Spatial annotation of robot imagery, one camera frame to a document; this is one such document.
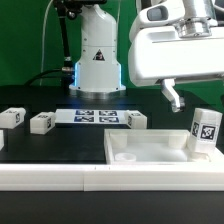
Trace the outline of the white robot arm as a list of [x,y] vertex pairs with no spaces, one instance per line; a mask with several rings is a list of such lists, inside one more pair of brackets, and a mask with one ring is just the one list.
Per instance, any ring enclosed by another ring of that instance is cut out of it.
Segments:
[[[172,110],[185,107],[178,83],[224,79],[224,27],[215,0],[136,0],[137,16],[129,40],[128,70],[138,87],[159,85]],[[116,21],[97,6],[82,12],[81,58],[70,90],[88,98],[123,91],[117,62]]]

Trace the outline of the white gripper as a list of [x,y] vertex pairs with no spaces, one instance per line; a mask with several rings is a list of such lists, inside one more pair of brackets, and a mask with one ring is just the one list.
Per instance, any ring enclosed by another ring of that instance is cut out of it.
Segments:
[[129,77],[136,86],[161,83],[174,113],[185,109],[175,81],[224,78],[224,27],[218,25],[215,0],[135,0],[128,53]]

